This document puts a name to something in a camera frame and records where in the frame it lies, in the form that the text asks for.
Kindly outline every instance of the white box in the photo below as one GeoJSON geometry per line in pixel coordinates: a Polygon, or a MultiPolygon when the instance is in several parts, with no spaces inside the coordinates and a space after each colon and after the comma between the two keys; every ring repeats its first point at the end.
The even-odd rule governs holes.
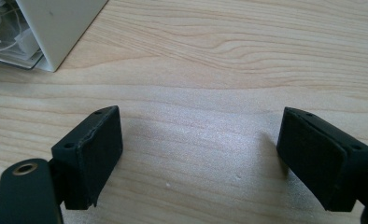
{"type": "Polygon", "coordinates": [[[36,67],[54,72],[107,0],[17,0],[44,58],[36,67]]]}

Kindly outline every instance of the mounting hole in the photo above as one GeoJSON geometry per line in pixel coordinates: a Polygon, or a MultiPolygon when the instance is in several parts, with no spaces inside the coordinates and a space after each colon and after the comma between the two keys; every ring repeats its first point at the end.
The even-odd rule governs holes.
{"type": "Polygon", "coordinates": [[[352,147],[356,150],[361,150],[361,147],[359,147],[358,145],[352,145],[352,147]]]}
{"type": "Polygon", "coordinates": [[[65,145],[64,145],[64,147],[65,148],[71,148],[71,147],[73,147],[75,144],[74,143],[66,143],[65,145]]]}
{"type": "Polygon", "coordinates": [[[23,165],[18,166],[12,172],[12,174],[14,174],[14,175],[27,175],[27,174],[32,173],[37,167],[38,167],[38,165],[35,162],[25,163],[23,165]]]}

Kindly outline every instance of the wooden table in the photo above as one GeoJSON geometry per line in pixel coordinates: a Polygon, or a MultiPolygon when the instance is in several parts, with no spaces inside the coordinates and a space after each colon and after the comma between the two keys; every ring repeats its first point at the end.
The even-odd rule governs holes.
{"type": "Polygon", "coordinates": [[[359,223],[276,141],[291,106],[368,145],[368,1],[110,0],[56,73],[0,65],[0,174],[109,105],[124,152],[66,223],[359,223]]]}

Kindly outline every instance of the wood grain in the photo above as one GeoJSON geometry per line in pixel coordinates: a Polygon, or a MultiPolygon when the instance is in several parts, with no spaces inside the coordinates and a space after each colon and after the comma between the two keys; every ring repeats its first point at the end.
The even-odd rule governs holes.
{"type": "Polygon", "coordinates": [[[292,106],[368,145],[368,1],[110,0],[56,73],[0,65],[0,174],[109,105],[123,155],[66,223],[359,223],[276,141],[292,106]]]}

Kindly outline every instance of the black plastic part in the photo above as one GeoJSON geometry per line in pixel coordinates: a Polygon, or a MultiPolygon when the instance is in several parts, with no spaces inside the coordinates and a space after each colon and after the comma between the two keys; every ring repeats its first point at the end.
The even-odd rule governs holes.
{"type": "Polygon", "coordinates": [[[62,222],[46,161],[21,161],[3,172],[0,180],[0,224],[62,222]]]}
{"type": "Polygon", "coordinates": [[[277,152],[326,210],[352,210],[358,182],[368,172],[368,146],[311,113],[286,107],[277,152]]]}
{"type": "Polygon", "coordinates": [[[122,153],[120,111],[111,106],[90,114],[52,148],[54,168],[66,182],[67,209],[88,209],[122,153]]]}

